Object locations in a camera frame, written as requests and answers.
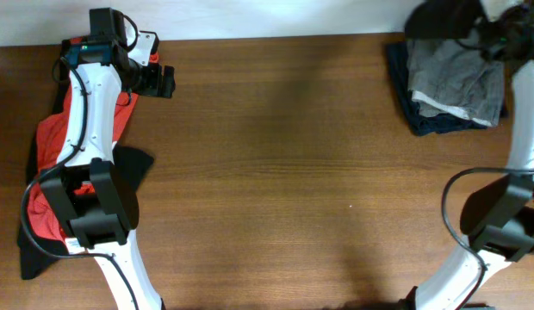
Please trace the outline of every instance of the gray garment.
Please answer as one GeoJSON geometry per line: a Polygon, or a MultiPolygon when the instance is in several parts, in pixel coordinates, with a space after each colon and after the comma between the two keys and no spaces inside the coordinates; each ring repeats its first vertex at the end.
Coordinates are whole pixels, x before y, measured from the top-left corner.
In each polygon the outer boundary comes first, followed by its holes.
{"type": "MultiPolygon", "coordinates": [[[[472,33],[464,43],[474,46],[477,41],[477,34],[472,33]]],[[[489,63],[479,51],[466,50],[453,40],[410,40],[408,51],[409,90],[419,91],[443,106],[454,107],[443,111],[441,107],[419,101],[422,116],[449,112],[470,120],[483,120],[484,125],[499,124],[505,95],[503,63],[489,63]],[[455,113],[457,108],[463,113],[455,113]]]]}

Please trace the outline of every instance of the stack of folded clothes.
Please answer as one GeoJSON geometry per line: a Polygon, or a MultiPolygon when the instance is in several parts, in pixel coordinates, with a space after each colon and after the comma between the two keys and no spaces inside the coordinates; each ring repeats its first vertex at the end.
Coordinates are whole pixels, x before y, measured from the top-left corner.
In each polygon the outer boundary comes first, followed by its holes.
{"type": "MultiPolygon", "coordinates": [[[[477,42],[475,34],[466,41],[477,42]]],[[[501,62],[487,62],[454,40],[386,46],[389,75],[414,134],[496,127],[506,116],[501,62]]]]}

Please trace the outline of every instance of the black cloth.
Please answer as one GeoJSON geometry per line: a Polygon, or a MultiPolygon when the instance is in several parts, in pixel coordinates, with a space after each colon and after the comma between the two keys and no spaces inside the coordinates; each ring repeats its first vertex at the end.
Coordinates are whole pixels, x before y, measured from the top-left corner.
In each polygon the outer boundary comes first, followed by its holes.
{"type": "Polygon", "coordinates": [[[429,133],[451,133],[467,129],[487,129],[473,121],[463,120],[444,113],[434,117],[419,114],[419,105],[412,100],[413,93],[408,90],[408,50],[406,42],[386,45],[389,76],[394,84],[399,104],[407,118],[411,131],[417,136],[429,133]]]}
{"type": "MultiPolygon", "coordinates": [[[[68,71],[64,66],[59,68],[59,79],[64,80],[68,78],[68,71]]],[[[68,84],[59,84],[59,89],[53,104],[53,114],[61,113],[63,110],[63,103],[66,92],[68,91],[68,84]]],[[[116,169],[121,176],[131,185],[136,191],[141,181],[145,178],[146,173],[152,167],[154,158],[145,152],[128,147],[116,145],[113,150],[114,163],[116,169]]],[[[26,165],[26,184],[32,182],[37,175],[37,143],[34,138],[30,146],[28,163],[26,165]]],[[[35,236],[35,240],[42,248],[52,253],[59,255],[67,255],[68,250],[61,241],[44,239],[35,236]]],[[[22,280],[31,280],[39,276],[51,264],[54,264],[57,259],[48,257],[39,252],[30,243],[28,237],[22,230],[22,226],[18,229],[18,240],[16,242],[20,248],[20,270],[22,280]]]]}

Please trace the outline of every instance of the white wall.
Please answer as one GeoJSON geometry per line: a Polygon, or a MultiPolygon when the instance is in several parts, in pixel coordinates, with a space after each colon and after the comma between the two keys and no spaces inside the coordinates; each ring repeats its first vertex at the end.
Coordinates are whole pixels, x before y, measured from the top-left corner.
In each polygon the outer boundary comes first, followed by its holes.
{"type": "Polygon", "coordinates": [[[0,46],[59,44],[112,7],[161,40],[401,31],[422,0],[0,0],[0,46]]]}

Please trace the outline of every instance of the wooden table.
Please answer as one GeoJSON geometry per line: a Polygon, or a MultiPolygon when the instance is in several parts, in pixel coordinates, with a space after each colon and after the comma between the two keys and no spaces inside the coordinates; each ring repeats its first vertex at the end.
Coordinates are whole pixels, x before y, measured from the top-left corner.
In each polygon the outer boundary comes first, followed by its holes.
{"type": "MultiPolygon", "coordinates": [[[[124,139],[156,158],[142,184],[140,250],[168,309],[318,309],[397,301],[455,244],[448,178],[503,165],[511,121],[413,136],[382,53],[398,34],[163,42],[172,100],[141,98],[124,139]]],[[[16,232],[28,147],[50,113],[58,46],[0,48],[0,309],[113,309],[93,260],[20,279],[16,232]]],[[[452,192],[457,222],[468,194],[452,192]]],[[[473,301],[534,309],[534,257],[473,301]]]]}

